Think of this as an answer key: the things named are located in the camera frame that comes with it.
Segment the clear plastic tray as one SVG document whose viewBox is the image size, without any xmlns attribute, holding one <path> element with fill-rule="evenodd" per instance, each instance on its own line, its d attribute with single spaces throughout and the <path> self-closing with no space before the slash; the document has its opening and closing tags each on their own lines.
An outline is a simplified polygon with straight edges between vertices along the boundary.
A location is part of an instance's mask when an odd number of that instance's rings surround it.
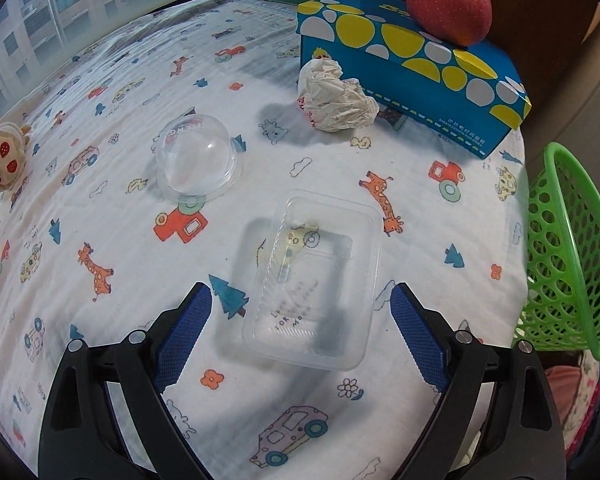
<svg viewBox="0 0 600 480">
<path fill-rule="evenodd" d="M 372 207 L 293 190 L 272 217 L 242 338 L 266 358 L 352 370 L 372 324 L 382 219 Z"/>
</svg>

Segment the clear plastic dome lid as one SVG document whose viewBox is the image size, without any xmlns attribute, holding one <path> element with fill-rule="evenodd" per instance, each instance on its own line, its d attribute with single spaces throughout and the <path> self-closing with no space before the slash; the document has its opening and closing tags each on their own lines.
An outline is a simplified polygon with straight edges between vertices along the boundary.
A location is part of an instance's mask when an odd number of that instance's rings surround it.
<svg viewBox="0 0 600 480">
<path fill-rule="evenodd" d="M 242 152 L 213 116 L 193 114 L 172 120 L 152 147 L 158 188 L 173 203 L 214 200 L 242 175 Z"/>
</svg>

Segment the white paper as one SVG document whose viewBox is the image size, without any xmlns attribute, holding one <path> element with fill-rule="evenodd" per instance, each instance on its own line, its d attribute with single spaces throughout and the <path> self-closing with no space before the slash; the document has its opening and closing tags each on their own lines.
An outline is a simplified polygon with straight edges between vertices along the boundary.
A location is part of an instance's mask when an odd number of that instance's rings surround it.
<svg viewBox="0 0 600 480">
<path fill-rule="evenodd" d="M 301 67 L 297 103 L 310 125 L 323 132 L 370 126 L 379 105 L 355 78 L 342 79 L 340 64 L 330 58 L 312 58 Z"/>
</svg>

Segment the green plastic basket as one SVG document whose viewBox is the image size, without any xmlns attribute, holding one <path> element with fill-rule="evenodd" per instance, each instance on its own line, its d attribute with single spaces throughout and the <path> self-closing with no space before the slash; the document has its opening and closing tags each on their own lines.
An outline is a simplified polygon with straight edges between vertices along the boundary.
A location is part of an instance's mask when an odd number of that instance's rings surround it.
<svg viewBox="0 0 600 480">
<path fill-rule="evenodd" d="M 529 185 L 527 284 L 515 339 L 600 361 L 600 193 L 568 148 L 552 142 Z"/>
</svg>

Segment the cartoon print bed sheet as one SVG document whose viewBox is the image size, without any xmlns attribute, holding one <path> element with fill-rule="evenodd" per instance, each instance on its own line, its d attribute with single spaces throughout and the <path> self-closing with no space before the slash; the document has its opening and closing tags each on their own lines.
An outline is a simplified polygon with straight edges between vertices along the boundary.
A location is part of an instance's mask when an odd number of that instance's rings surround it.
<svg viewBox="0 0 600 480">
<path fill-rule="evenodd" d="M 213 310 L 166 404 L 220 479 L 388 479 L 437 396 L 388 310 L 404 282 L 489 344 L 512 339 L 527 287 L 524 139 L 478 159 L 400 117 L 341 134 L 296 102 L 296 10 L 197 0 L 123 26 L 8 114 L 32 127 L 23 180 L 0 193 L 0 430 L 27 466 L 66 344 L 120 341 L 198 282 Z M 172 120 L 218 118 L 242 175 L 214 200 L 158 188 L 154 140 Z M 380 234 L 361 364 L 321 372 L 244 344 L 268 222 L 293 190 L 370 206 L 386 182 L 400 232 Z"/>
</svg>

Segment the round plush toy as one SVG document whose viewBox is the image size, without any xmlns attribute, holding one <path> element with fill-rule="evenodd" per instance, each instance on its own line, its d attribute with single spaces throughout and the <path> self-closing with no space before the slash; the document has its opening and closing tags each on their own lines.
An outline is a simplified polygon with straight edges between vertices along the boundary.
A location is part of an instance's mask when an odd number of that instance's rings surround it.
<svg viewBox="0 0 600 480">
<path fill-rule="evenodd" d="M 27 165 L 30 125 L 0 123 L 0 192 L 10 190 Z"/>
</svg>

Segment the blue patterned tissue box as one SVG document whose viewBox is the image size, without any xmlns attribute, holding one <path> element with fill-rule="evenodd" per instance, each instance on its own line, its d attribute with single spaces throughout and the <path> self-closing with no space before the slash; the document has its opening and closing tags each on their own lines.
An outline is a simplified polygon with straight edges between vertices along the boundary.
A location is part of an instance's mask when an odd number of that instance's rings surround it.
<svg viewBox="0 0 600 480">
<path fill-rule="evenodd" d="M 400 0 L 306 0 L 303 62 L 325 55 L 366 94 L 485 159 L 520 127 L 531 101 L 508 55 L 483 40 L 455 47 L 428 34 Z"/>
</svg>

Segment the red apple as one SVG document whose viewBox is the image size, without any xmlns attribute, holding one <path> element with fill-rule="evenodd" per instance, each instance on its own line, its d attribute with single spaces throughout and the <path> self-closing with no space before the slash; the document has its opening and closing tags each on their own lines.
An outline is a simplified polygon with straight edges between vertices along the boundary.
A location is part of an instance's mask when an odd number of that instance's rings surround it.
<svg viewBox="0 0 600 480">
<path fill-rule="evenodd" d="M 490 32 L 491 0 L 405 0 L 407 12 L 429 35 L 460 47 L 478 44 Z"/>
</svg>

